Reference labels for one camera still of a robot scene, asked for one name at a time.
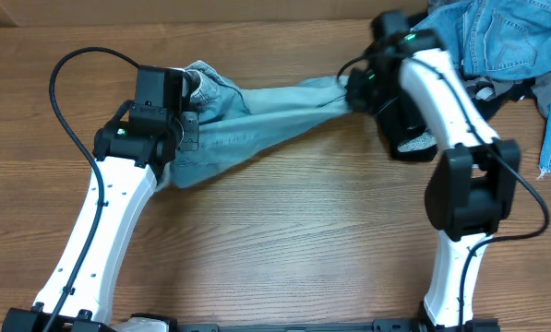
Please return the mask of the light blue denim shorts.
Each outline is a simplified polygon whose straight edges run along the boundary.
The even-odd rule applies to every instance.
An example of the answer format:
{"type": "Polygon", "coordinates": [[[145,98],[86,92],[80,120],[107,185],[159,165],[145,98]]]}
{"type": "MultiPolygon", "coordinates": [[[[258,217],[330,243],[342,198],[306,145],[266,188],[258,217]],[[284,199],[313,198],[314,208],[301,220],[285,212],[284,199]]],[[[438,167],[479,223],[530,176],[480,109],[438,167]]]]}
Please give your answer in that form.
{"type": "Polygon", "coordinates": [[[190,105],[198,113],[198,149],[179,152],[165,167],[158,191],[187,188],[250,160],[259,152],[351,112],[346,77],[317,77],[294,86],[241,89],[207,63],[186,67],[190,105]]]}

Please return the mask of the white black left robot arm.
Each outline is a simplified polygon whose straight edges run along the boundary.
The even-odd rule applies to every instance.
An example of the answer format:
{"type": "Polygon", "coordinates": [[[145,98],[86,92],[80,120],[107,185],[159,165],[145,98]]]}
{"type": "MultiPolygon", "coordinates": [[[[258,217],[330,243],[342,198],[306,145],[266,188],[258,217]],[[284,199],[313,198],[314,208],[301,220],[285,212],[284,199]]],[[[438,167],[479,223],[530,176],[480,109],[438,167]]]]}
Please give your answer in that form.
{"type": "Polygon", "coordinates": [[[198,126],[187,109],[191,76],[143,65],[136,93],[96,133],[89,191],[55,271],[5,331],[108,331],[116,281],[138,218],[198,126]]]}

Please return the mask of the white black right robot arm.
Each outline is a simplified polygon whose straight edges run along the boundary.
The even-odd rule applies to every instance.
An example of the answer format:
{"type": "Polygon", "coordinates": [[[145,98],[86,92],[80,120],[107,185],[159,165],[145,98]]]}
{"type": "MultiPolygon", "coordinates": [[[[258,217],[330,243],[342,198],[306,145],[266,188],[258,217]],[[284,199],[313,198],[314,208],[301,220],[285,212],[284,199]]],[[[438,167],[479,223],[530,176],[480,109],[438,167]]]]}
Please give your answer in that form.
{"type": "Polygon", "coordinates": [[[495,319],[476,319],[472,297],[500,221],[509,216],[521,152],[501,140],[477,111],[433,30],[412,30],[400,11],[371,22],[364,69],[352,68],[346,100],[376,116],[393,158],[410,160],[400,143],[431,134],[436,145],[420,160],[440,157],[425,189],[426,215],[437,230],[430,287],[412,331],[498,331],[495,319]]]}

